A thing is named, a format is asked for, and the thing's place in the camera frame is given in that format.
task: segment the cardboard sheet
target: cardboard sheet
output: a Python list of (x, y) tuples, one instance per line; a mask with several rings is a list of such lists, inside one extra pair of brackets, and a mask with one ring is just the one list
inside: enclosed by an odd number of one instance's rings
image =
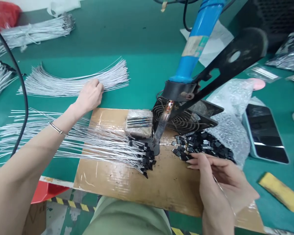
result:
[(42, 234), (46, 229), (46, 205), (46, 201), (30, 205), (22, 235)]
[[(91, 120), (117, 131), (124, 129), (128, 110), (98, 108)], [(166, 130), (160, 154), (146, 179), (135, 169), (112, 163), (81, 159), (74, 188), (121, 200), (133, 201), (191, 216), (200, 216), (203, 204), (199, 195), (200, 173), (172, 153), (171, 141), (176, 133)], [(252, 203), (237, 215), (236, 226), (262, 232), (263, 223)]]

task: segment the green workbench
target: green workbench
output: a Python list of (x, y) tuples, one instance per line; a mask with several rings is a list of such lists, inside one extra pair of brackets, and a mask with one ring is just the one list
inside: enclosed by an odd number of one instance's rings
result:
[[(152, 0), (138, 4), (127, 1), (82, 1), (82, 8), (72, 12), (76, 19), (71, 35), (29, 45), (24, 53), (12, 50), (22, 73), (41, 62), (49, 73), (59, 77), (74, 77), (95, 73), (122, 56), (127, 61), (130, 85), (104, 94), (100, 107), (120, 109), (152, 109), (156, 94), (178, 66), (185, 46), (179, 29), (183, 28), (183, 6), (173, 4), (165, 13)], [(199, 3), (188, 9), (189, 24), (194, 21)], [(229, 25), (230, 12), (220, 20)], [(50, 19), (45, 10), (23, 14), (20, 22), (35, 23)], [(1, 58), (12, 65), (7, 56)], [(203, 69), (198, 63), (194, 74)], [(290, 72), (272, 69), (281, 77)], [(238, 78), (247, 78), (242, 74)], [(0, 127), (11, 123), (10, 110), (23, 110), (23, 97), (16, 95), (19, 81), (6, 88), (0, 96)], [(254, 92), (273, 112), (279, 132), (290, 158), (289, 165), (275, 164), (249, 157), (244, 172), (259, 192), (258, 209), (264, 225), (294, 232), (294, 213), (257, 184), (264, 172), (271, 172), (294, 190), (294, 83), (280, 79)], [(64, 112), (76, 98), (38, 98), (30, 96), (29, 106), (41, 111)], [(79, 160), (53, 159), (43, 176), (73, 182)]]

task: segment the red plastic bag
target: red plastic bag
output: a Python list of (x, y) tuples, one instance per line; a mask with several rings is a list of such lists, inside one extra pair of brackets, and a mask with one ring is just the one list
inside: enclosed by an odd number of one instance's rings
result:
[(0, 30), (14, 27), (22, 10), (18, 5), (0, 1)]

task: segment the bangle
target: bangle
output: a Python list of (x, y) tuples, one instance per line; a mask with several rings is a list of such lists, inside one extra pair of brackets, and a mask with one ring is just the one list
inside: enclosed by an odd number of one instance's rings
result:
[(69, 134), (64, 133), (63, 131), (61, 131), (59, 128), (57, 128), (53, 122), (49, 122), (49, 125), (53, 127), (53, 129), (55, 129), (57, 132), (59, 132), (59, 134), (64, 134), (65, 136), (68, 136)]

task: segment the red object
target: red object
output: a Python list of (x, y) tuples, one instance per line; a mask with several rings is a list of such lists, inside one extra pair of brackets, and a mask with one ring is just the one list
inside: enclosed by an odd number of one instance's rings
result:
[(68, 189), (69, 187), (39, 181), (31, 204), (40, 203), (51, 199)]
[(3, 28), (14, 27), (21, 11), (18, 5), (0, 1), (0, 31)]

